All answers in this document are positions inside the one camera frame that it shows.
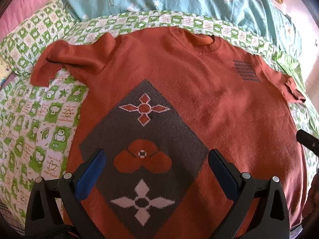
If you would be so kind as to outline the pink pillow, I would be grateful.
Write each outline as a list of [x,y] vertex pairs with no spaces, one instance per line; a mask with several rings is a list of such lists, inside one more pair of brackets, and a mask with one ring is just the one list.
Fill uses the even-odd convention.
[[1,16],[1,41],[49,0],[12,0]]

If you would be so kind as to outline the teal floral duvet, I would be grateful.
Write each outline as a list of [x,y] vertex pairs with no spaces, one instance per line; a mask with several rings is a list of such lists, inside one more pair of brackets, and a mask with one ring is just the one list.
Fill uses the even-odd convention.
[[281,50],[299,57],[302,42],[292,19],[277,9],[271,0],[63,0],[74,18],[80,21],[150,10],[193,13],[223,20],[256,33]]

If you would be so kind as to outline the green checkered bed quilt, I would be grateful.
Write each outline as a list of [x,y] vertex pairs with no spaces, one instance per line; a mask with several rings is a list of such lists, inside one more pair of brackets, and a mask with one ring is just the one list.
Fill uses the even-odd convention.
[[[195,35],[222,38],[234,47],[261,57],[273,70],[283,74],[286,73],[282,69],[291,61],[262,37],[230,23],[182,12],[125,12],[99,17],[74,24],[59,40],[71,45],[90,45],[105,33],[118,37],[156,27],[178,27]],[[21,223],[26,221],[27,203],[37,177],[53,180],[70,172],[67,171],[69,152],[81,105],[88,93],[87,86],[66,68],[59,69],[48,86],[33,85],[31,75],[35,65],[29,75],[18,76],[1,91],[1,199]],[[305,97],[299,84],[295,84]],[[305,102],[289,104],[294,123],[299,113],[307,111]],[[310,211],[306,196],[302,219]]]

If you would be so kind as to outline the green checkered pillow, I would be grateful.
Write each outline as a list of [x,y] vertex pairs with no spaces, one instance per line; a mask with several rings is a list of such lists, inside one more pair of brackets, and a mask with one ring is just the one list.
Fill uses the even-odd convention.
[[17,75],[29,75],[44,49],[75,24],[63,0],[49,0],[1,42],[1,57]]

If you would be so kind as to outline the orange knitted sweater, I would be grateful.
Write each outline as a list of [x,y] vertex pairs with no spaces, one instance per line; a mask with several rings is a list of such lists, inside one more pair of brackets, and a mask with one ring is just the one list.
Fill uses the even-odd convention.
[[90,45],[64,40],[31,83],[66,68],[88,88],[67,171],[97,148],[107,160],[83,206],[106,238],[207,238],[231,207],[208,165],[218,149],[257,179],[277,176],[301,223],[307,169],[289,104],[294,79],[226,40],[156,27]]

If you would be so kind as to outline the yellow cartoon print pillow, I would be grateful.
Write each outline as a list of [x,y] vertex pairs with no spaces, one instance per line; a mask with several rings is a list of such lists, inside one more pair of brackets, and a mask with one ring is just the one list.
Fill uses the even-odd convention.
[[8,79],[9,75],[11,75],[12,69],[10,65],[3,59],[2,56],[0,56],[0,81],[1,86],[5,83],[5,81]]

